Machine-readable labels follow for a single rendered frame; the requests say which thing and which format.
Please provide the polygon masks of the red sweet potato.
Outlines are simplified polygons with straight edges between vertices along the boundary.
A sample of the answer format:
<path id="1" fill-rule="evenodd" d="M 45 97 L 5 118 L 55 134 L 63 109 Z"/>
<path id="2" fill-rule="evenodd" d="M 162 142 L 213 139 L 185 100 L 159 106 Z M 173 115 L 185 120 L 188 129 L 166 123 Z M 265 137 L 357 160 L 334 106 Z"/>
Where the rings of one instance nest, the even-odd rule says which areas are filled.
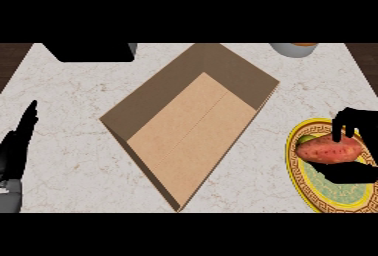
<path id="1" fill-rule="evenodd" d="M 337 164 L 358 159 L 362 146 L 346 135 L 342 136 L 342 141 L 336 142 L 333 135 L 327 134 L 303 144 L 296 144 L 296 154 L 306 162 Z"/>

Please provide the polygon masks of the yellow patterned plate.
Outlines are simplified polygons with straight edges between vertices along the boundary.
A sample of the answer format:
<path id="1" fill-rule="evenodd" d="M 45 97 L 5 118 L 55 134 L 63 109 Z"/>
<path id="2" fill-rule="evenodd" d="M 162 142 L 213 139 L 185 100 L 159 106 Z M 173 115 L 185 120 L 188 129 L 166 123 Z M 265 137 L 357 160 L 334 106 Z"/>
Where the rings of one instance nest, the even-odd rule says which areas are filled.
<path id="1" fill-rule="evenodd" d="M 334 184 L 296 154 L 296 144 L 303 135 L 321 137 L 331 133 L 327 118 L 305 120 L 287 138 L 286 161 L 290 178 L 299 194 L 317 212 L 378 213 L 378 182 L 373 184 Z"/>

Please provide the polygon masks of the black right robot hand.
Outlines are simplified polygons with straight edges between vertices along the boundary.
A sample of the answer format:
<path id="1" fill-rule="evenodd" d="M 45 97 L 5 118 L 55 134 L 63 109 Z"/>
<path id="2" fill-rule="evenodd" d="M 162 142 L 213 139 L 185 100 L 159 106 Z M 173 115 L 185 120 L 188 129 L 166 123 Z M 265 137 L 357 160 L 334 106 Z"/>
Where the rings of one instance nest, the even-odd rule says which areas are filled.
<path id="1" fill-rule="evenodd" d="M 314 163 L 317 171 L 336 184 L 370 184 L 378 181 L 378 111 L 358 110 L 346 107 L 333 119 L 333 140 L 342 140 L 342 128 L 346 128 L 346 136 L 354 137 L 355 130 L 373 155 L 376 166 L 358 162 L 339 164 Z"/>

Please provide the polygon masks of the grey cup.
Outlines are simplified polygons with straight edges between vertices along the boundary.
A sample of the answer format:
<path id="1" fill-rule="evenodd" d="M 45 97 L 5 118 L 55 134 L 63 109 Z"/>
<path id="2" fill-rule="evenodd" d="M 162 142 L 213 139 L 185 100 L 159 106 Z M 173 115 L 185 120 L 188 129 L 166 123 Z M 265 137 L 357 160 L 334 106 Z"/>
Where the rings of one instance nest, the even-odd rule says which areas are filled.
<path id="1" fill-rule="evenodd" d="M 303 58 L 314 53 L 318 44 L 303 46 L 293 43 L 272 43 L 271 46 L 281 55 L 292 58 Z"/>

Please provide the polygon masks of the brown cardboard box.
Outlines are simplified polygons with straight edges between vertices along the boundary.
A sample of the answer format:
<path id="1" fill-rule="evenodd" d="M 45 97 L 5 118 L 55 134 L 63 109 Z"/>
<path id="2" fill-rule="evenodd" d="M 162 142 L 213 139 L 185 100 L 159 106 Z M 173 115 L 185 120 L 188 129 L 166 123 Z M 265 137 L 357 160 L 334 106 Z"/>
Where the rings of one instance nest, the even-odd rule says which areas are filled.
<path id="1" fill-rule="evenodd" d="M 280 81 L 222 44 L 194 44 L 101 117 L 172 208 L 182 210 Z"/>

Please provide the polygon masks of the black appliance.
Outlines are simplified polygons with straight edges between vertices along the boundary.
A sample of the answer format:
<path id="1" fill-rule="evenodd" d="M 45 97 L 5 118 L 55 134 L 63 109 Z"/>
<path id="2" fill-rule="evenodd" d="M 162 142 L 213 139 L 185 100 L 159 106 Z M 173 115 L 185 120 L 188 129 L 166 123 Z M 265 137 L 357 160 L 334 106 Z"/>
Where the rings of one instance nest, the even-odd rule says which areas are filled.
<path id="1" fill-rule="evenodd" d="M 45 43 L 61 62 L 132 62 L 137 43 Z"/>

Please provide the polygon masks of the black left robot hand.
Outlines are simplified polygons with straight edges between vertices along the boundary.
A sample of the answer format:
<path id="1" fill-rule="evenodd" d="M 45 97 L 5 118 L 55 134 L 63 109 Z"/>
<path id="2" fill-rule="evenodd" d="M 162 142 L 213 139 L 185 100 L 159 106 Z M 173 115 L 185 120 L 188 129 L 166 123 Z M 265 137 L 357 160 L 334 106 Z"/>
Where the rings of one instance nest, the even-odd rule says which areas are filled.
<path id="1" fill-rule="evenodd" d="M 0 182 L 23 179 L 29 145 L 38 121 L 38 101 L 33 101 L 23 114 L 17 129 L 8 132 L 0 142 Z"/>

